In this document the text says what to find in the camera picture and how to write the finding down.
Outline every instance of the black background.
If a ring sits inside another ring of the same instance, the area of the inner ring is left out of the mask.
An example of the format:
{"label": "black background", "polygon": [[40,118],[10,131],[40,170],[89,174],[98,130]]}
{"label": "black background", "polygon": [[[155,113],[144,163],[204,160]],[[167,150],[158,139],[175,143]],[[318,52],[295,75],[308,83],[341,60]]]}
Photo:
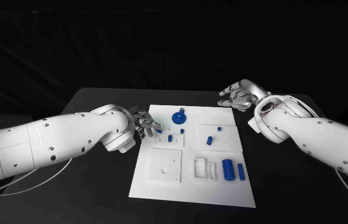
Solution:
{"label": "black background", "polygon": [[0,0],[0,112],[57,115],[86,87],[220,91],[249,79],[348,124],[346,3]]}

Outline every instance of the table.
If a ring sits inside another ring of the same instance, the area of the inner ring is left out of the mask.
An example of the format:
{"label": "table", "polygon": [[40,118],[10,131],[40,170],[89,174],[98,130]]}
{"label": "table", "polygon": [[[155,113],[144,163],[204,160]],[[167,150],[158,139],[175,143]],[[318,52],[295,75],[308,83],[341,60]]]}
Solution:
{"label": "table", "polygon": [[[308,96],[290,95],[322,116]],[[218,100],[218,92],[82,88],[62,114],[88,112],[106,104],[217,107]],[[332,168],[303,154],[290,139],[276,144],[254,133],[247,125],[253,111],[233,109],[233,114],[256,209],[128,198],[139,143],[125,154],[108,152],[99,143],[44,185],[0,197],[0,223],[230,223],[344,214],[348,191]],[[4,194],[37,185],[65,164],[37,170]]]}

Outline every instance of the cable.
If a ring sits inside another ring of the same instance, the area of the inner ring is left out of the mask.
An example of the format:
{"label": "cable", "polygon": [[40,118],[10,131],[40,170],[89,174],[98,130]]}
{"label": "cable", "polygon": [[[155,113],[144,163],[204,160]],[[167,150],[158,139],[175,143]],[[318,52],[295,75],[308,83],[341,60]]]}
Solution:
{"label": "cable", "polygon": [[[292,96],[286,96],[288,98],[290,98],[292,100],[295,99],[302,105],[303,105],[303,107],[306,108],[306,110],[312,113],[312,115],[318,118],[319,116],[318,116],[318,114],[316,114],[316,112],[313,111],[313,109],[299,100],[299,99],[296,99],[295,97],[292,97]],[[341,174],[339,174],[339,172],[336,171],[336,169],[335,169],[335,173],[336,173],[336,175],[338,175],[338,177],[339,177],[339,179],[341,179],[341,181],[342,181],[342,184],[345,185],[345,187],[346,187],[346,189],[348,189],[348,184],[345,183],[345,181],[344,181],[344,179],[342,179],[342,177],[341,177]]]}
{"label": "cable", "polygon": [[50,181],[59,174],[60,174],[60,172],[63,171],[63,169],[66,168],[66,166],[69,165],[69,163],[70,163],[70,160],[69,160],[69,162],[67,162],[67,164],[65,165],[65,167],[60,169],[60,171],[44,181],[44,182],[42,182],[39,185],[36,185],[34,187],[32,187],[32,188],[29,188],[29,189],[26,189],[26,190],[23,190],[23,191],[20,191],[20,192],[16,192],[16,193],[11,193],[11,194],[4,194],[4,195],[0,195],[0,196],[7,196],[7,195],[16,195],[16,194],[19,194],[19,193],[23,193],[23,192],[26,192],[26,191],[29,191],[29,190],[32,190],[32,189],[34,189],[36,187],[39,187],[40,185],[43,185],[47,181]]}
{"label": "cable", "polygon": [[20,180],[23,180],[29,175],[32,175],[39,169],[34,169],[30,173],[27,173],[24,176],[21,176],[17,180],[14,180],[10,184],[4,185],[0,187],[0,190],[3,190],[7,186],[13,185],[17,183]]}

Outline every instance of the black cloth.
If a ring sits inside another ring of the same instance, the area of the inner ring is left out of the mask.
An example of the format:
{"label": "black cloth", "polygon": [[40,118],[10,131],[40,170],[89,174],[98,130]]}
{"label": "black cloth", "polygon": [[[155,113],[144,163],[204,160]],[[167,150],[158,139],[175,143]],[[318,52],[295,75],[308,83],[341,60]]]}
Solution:
{"label": "black cloth", "polygon": [[[290,94],[321,114],[308,96]],[[85,88],[62,114],[90,111],[115,104],[217,107],[218,92],[154,91]],[[243,146],[256,209],[128,198],[139,142],[125,153],[108,152],[99,143],[75,158],[60,175],[23,194],[0,198],[0,222],[34,223],[233,223],[236,221],[315,220],[345,213],[346,189],[335,171],[308,156],[288,139],[270,142],[247,121],[253,111],[233,110]],[[65,163],[42,168],[6,193],[46,180]]]}

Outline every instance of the robotic arm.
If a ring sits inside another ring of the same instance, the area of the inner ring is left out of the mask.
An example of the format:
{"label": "robotic arm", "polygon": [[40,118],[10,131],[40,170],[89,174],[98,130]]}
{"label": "robotic arm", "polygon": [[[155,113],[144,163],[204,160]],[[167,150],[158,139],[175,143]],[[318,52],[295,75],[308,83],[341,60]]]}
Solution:
{"label": "robotic arm", "polygon": [[101,141],[108,151],[125,153],[139,138],[161,130],[145,110],[132,114],[106,105],[92,112],[44,118],[0,130],[0,179],[83,155]]}
{"label": "robotic arm", "polygon": [[230,100],[220,106],[246,111],[256,105],[250,127],[275,143],[289,137],[299,149],[348,174],[348,127],[319,118],[312,109],[290,96],[273,96],[252,81],[243,79],[220,92]]}

